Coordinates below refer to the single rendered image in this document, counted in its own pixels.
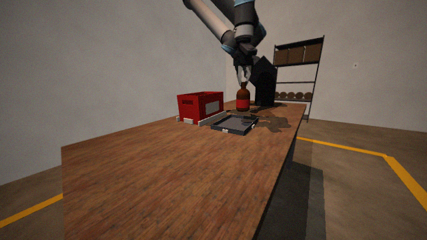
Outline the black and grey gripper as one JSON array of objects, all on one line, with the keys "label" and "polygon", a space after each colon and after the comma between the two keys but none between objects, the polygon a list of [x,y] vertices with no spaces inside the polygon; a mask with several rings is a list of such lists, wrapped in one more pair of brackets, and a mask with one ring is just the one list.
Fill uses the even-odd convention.
[{"label": "black and grey gripper", "polygon": [[238,53],[234,55],[234,66],[237,72],[236,77],[238,78],[238,83],[240,86],[242,85],[242,71],[243,71],[243,68],[241,66],[247,65],[244,73],[244,77],[246,78],[246,86],[248,84],[248,81],[250,80],[250,76],[254,68],[254,59],[252,59],[252,56],[247,56],[243,51],[239,49],[240,43],[247,43],[247,42],[248,43],[251,42],[250,37],[241,37],[239,39],[236,39],[236,43],[237,43],[236,46],[238,46]]}]

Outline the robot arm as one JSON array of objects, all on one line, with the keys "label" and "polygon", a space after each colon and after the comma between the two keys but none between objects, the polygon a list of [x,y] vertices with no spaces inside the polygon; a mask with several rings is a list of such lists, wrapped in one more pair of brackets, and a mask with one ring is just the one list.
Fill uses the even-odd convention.
[{"label": "robot arm", "polygon": [[202,0],[182,1],[189,10],[192,9],[206,27],[216,36],[222,44],[221,48],[230,54],[232,58],[238,52],[236,39],[251,37],[251,42],[240,43],[239,49],[247,56],[252,56],[254,64],[260,60],[256,56],[258,50],[255,47],[266,36],[266,30],[259,22],[259,17],[255,10],[255,0],[210,0],[234,25],[233,31]]}]

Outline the brown bottle with red label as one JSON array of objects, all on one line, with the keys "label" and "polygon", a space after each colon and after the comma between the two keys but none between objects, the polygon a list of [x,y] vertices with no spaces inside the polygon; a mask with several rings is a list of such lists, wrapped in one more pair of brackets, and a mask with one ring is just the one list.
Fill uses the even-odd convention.
[{"label": "brown bottle with red label", "polygon": [[246,89],[246,82],[242,82],[241,89],[236,94],[236,110],[240,112],[250,110],[250,92]]}]

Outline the dark red open crate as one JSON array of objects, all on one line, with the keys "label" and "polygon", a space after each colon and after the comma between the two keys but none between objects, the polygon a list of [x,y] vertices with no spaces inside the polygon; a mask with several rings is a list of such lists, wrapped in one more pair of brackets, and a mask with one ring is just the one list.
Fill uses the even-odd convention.
[{"label": "dark red open crate", "polygon": [[219,91],[177,95],[177,102],[180,121],[183,121],[183,118],[193,119],[193,124],[196,125],[198,125],[198,121],[224,111],[224,97]]}]

